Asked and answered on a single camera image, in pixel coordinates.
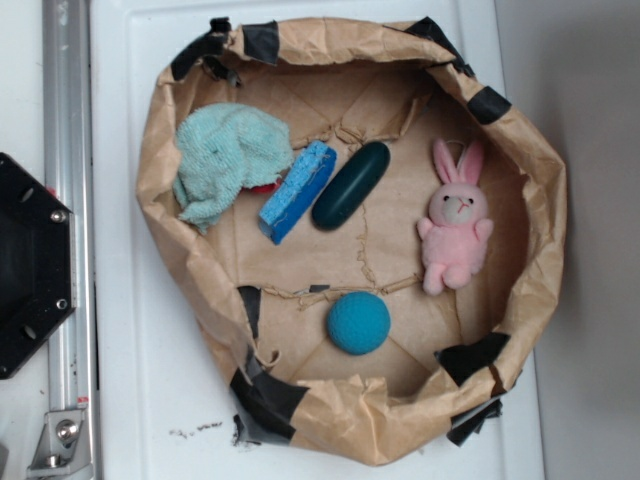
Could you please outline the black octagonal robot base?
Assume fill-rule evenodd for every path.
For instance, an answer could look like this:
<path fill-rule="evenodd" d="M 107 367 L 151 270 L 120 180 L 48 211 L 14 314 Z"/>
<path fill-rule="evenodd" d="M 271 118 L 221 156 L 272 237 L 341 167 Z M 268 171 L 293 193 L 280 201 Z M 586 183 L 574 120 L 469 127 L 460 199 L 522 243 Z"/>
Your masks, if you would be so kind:
<path fill-rule="evenodd" d="M 75 310 L 72 212 L 1 155 L 1 378 L 14 376 Z"/>

